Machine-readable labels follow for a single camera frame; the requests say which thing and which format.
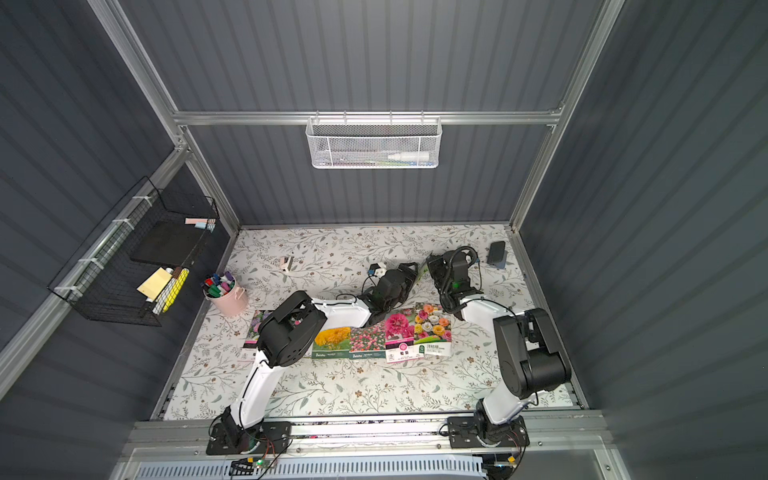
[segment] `aluminum frame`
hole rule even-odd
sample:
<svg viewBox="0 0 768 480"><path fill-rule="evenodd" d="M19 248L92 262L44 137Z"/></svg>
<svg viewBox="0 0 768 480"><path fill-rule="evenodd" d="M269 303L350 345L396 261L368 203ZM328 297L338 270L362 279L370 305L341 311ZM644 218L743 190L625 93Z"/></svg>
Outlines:
<svg viewBox="0 0 768 480"><path fill-rule="evenodd" d="M536 276L536 272L533 269L531 258L528 256L528 251L525 249L525 244L523 243L523 239L520 236L520 233L515 232L510 228L507 230L507 237L509 238L509 244L512 248L512 252L515 254L515 258L518 260L520 270L523 272L525 284L528 285L528 292L531 294L531 300L533 300L533 303L536 306L547 310L549 316L554 319L552 316L552 311L549 308L549 304L547 303L547 299L544 296L544 290L541 289L541 284L538 282L538 277ZM558 334L560 343L563 343L563 339L560 336L560 330L558 330L557 322L555 321L552 324L554 325L554 331ZM584 390L581 388L581 384L578 381L576 370L573 368L573 362L571 362L571 357L568 355L568 351L565 349L563 350L563 354L571 364L571 385L573 385L574 391L576 392L578 404L581 408L589 409L589 402L586 395L584 394Z"/></svg>
<svg viewBox="0 0 768 480"><path fill-rule="evenodd" d="M323 123L444 125L556 125L559 111L179 111L177 125L306 125Z"/></svg>
<svg viewBox="0 0 768 480"><path fill-rule="evenodd" d="M154 68L151 60L149 59L147 52L144 50L141 42L138 39L135 31L130 25L130 22L125 16L122 8L120 7L118 0L88 0L88 3L93 8L101 24L109 34L111 40L115 44L115 47L120 52L122 58L131 70L132 75L140 85L144 95L147 97L152 108L157 116L160 118L164 128L168 135L174 139L174 142L184 140L188 143L190 149L193 151L193 160L189 161L187 165L193 172L200 187L207 194L216 199L220 205L220 211L222 213L222 223L225 228L233 235L239 230L239 221L237 215L227 200L226 194L224 194L220 185L217 183L213 172L211 171L208 163L205 160L202 152L200 151L197 142L194 137L184 126L195 124L305 124L308 118L318 115L319 112L183 112L178 111L172 97L165 88L157 70ZM512 214L510 224L513 226L512 236L515 238L513 241L513 250L518 254L518 251L525 253L525 246L522 245L522 241L519 239L518 231L522 225L528 210L531 206L533 198L541 184L549 164L562 140L563 133L567 128L574 109L578 104L584 88L588 82L591 72L600 56L602 48L607 40L608 35L616 21L619 11L624 4L624 0L605 0L601 8L601 12L593 27L592 33L587 43L578 66L574 72L573 78L569 84L567 94L564 98L564 104L561 111L549 111L549 112L429 112L429 113L407 113L400 112L395 114L394 112L384 112L383 117L389 121L403 121L413 122L414 120L420 121L428 116L440 117L444 124L547 124L552 125L552 131L545 139L545 142L541 146L541 150L535 161L535 165L531 170L531 174L526 180L524 190L518 199L515 207L515 212ZM345 112L330 112L330 114L339 115L343 120L350 115ZM363 114L367 121L381 121L382 112L370 112ZM520 255L521 261L527 259L527 254ZM535 282L535 274L531 267L526 267L528 275L532 278L531 282L531 294L534 295L534 285L538 285ZM540 305L546 305L543 298L543 293L540 299L535 299ZM19 372L23 370L25 364L20 368ZM6 376L2 376L2 387L6 383ZM577 392L580 393L581 400L584 401L583 392L578 385L578 381L573 382ZM464 412L464 415L471 415L471 413ZM447 414L439 414L442 417L446 417ZM364 415L359 420L387 420L393 415ZM595 416L602 419L602 415L599 411L588 410L583 412L535 412L531 411L525 417L529 422L529 431L533 444L532 449L572 449L572 448L597 448L597 443L609 445L612 448L612 437L607 428L601 425L598 429L588 430L583 425L579 425L578 422L594 421ZM311 422L323 422L331 421L332 419L323 419L313 417ZM427 423L434 424L434 418ZM549 428L545 425L545 422L550 422ZM312 424L307 427L303 425L304 430L311 432ZM126 444L126 450L124 450L124 463L118 464L115 469L121 477L125 472L129 472L126 465L132 463L135 464L137 460L141 458L168 458L168 459L189 459L189 458L205 458L205 455L201 455L204 450L204 444L207 442L207 427L208 421L202 422L139 422L136 424L134 434L131 435L128 443ZM149 437L143 437L146 435L148 429L156 429ZM341 432L339 436L343 436L344 427L340 427ZM408 438L412 440L411 435L401 435L398 438L390 436L391 434L382 433L380 436L384 439L388 439L390 442L395 440L408 441ZM419 452L445 452L442 448L442 443L447 442L445 437L437 435L439 438L430 438L428 444L429 447L419 450ZM585 437L595 436L599 441L592 439L590 444ZM365 450L362 445L366 443L366 440L371 438L361 438L353 442L348 442L346 448L351 449L359 455ZM294 449L295 454L300 454L301 445L308 449L309 443L297 443ZM385 449L390 455L401 455L404 449L409 449L403 443L396 446ZM489 449L482 449L483 452L490 452ZM324 455L338 455L338 449L333 453L324 452ZM614 455L609 455L606 461L614 462Z"/></svg>
<svg viewBox="0 0 768 480"><path fill-rule="evenodd" d="M515 232L520 230L525 216L528 215L528 211L531 209L536 192L544 180L549 164L557 153L565 130L571 123L574 111L578 106L579 100L581 100L594 66L600 58L605 42L608 40L611 30L613 30L623 6L624 0L604 0L603 2L598 18L589 35L587 45L581 53L576 70L566 90L562 112L560 112L560 121L544 139L539 154L531 167L531 173L528 175L523 191L520 193L520 198L515 205L515 210L509 219L509 224Z"/></svg>
<svg viewBox="0 0 768 480"><path fill-rule="evenodd" d="M403 452L408 452L409 455L479 455L509 452L507 448L451 449L448 438L438 434L449 416L472 416L472 413L342 415L289 417L279 420L295 425L292 437L296 438L286 452L286 458L396 456L402 455ZM529 450L592 450L596 460L604 467L604 478L629 479L627 469L614 444L613 435L608 430L600 410L542 412L532 409L525 413L525 422L531 440ZM136 422L110 479L133 479L142 462L242 458L242 455L205 454L209 424L208 420ZM313 435L322 437L313 439Z"/></svg>
<svg viewBox="0 0 768 480"><path fill-rule="evenodd" d="M232 235L230 237L230 241L227 242L227 248L224 249L224 254L221 256L221 260L219 260L219 265L216 268L217 272L223 272L224 268L227 266L227 262L230 260L230 255L232 255L232 250L235 247L235 242L237 242L238 233L235 235ZM192 353L192 347L194 346L195 340L197 340L197 334L200 332L200 328L203 326L203 321L205 320L205 316L208 314L208 310L210 309L210 300L208 298L203 299L203 303L200 305L200 309L197 311L197 315L195 316L194 321L192 322L192 327L190 328L189 333L187 334L187 338L184 339L184 344L181 346L181 351L179 352L178 357L176 357L176 362L174 363L173 369L170 370L170 373L168 374L168 378L165 381L165 386L163 387L163 391L160 394L160 397L157 399L157 403L154 406L154 409L152 410L152 415L150 416L150 420L162 420L161 413L163 412L163 407L165 406L166 400L168 400L168 396L170 395L170 391L176 387L176 384L179 382L179 378L181 377L181 373L184 371L184 365L187 364L187 359L189 358L190 353Z"/></svg>
<svg viewBox="0 0 768 480"><path fill-rule="evenodd" d="M115 219L127 217L140 202L144 201L139 197L148 195L154 189L152 184L158 188L168 185L188 157L187 145L184 142L179 143L152 174L151 183L144 182L136 195L118 212ZM119 226L118 222L110 222L109 227L86 250L83 257L92 257L94 252L104 246ZM59 286L71 285L82 274L86 266L85 262L77 262L59 283ZM53 293L49 294L0 352L0 399L5 396L71 310L72 307L69 303Z"/></svg>
<svg viewBox="0 0 768 480"><path fill-rule="evenodd" d="M224 228L231 236L234 235L240 229L237 214L192 134L187 129L176 125L173 119L173 114L178 111L176 103L165 87L160 74L157 73L149 54L120 6L119 0L88 0L88 4L128 66L139 88L144 92L144 96L157 118L160 119L168 136L174 143L184 141L192 149L194 158L188 166L203 193L215 199Z"/></svg>

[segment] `metal bracket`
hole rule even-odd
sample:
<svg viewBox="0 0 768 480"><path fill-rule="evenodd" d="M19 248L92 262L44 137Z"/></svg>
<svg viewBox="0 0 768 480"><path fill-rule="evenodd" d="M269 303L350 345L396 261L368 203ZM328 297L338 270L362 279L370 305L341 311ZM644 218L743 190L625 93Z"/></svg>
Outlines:
<svg viewBox="0 0 768 480"><path fill-rule="evenodd" d="M248 451L253 454L263 454L267 445L273 446L273 452L284 452L290 444L291 422L261 422L257 427L245 430L240 437L240 444L233 449L227 444L227 434L223 423L214 425L210 441L205 449L206 455L237 455ZM260 441L266 437L269 443Z"/></svg>
<svg viewBox="0 0 768 480"><path fill-rule="evenodd" d="M527 447L531 444L525 420L518 417L508 424L506 439L497 444L487 445L478 437L478 426L474 417L448 417L448 435L452 449L482 449L485 447Z"/></svg>

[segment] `sticky note pad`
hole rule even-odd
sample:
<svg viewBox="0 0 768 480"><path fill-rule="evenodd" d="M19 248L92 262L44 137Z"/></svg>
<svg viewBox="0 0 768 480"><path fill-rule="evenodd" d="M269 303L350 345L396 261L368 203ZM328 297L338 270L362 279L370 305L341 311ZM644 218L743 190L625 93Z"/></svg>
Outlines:
<svg viewBox="0 0 768 480"><path fill-rule="evenodd" d="M163 291L163 288L170 282L170 277L170 273L165 271L165 269L158 268L136 290L142 292L154 302L157 296L160 295L160 292Z"/></svg>

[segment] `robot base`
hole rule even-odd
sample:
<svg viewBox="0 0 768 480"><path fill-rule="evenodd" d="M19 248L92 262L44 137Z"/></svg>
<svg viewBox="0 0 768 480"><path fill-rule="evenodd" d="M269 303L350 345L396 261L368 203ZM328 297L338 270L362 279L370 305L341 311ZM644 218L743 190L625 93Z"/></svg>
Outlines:
<svg viewBox="0 0 768 480"><path fill-rule="evenodd" d="M531 444L525 420L518 417L504 425L489 425L488 431L478 431L478 424L472 417L448 417L448 435L452 449L481 449L498 446L523 448Z"/></svg>
<svg viewBox="0 0 768 480"><path fill-rule="evenodd" d="M206 455L238 455L253 448L253 439L263 437L267 437L272 442L274 452L285 452L290 444L291 426L291 422L261 422L243 430L236 441L236 445L233 445L230 441L233 436L227 434L227 427L223 422L220 422L214 425L205 453ZM262 455L266 450L266 445L266 442L259 442L256 449L250 453Z"/></svg>

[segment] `white bottle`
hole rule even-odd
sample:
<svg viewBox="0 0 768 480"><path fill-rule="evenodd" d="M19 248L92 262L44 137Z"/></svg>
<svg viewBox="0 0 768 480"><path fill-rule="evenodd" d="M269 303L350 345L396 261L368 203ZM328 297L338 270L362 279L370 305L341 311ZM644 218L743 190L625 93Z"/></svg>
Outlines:
<svg viewBox="0 0 768 480"><path fill-rule="evenodd" d="M428 151L403 151L398 154L389 154L387 158L394 161L413 162L423 164L429 162Z"/></svg>

